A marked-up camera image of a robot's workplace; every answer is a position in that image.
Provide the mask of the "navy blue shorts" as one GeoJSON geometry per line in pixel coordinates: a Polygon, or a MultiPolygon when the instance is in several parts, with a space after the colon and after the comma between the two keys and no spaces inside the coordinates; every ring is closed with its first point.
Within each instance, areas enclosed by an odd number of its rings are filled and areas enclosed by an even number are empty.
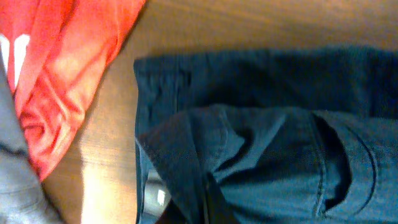
{"type": "Polygon", "coordinates": [[[397,52],[134,62],[138,223],[396,223],[397,52]]]}

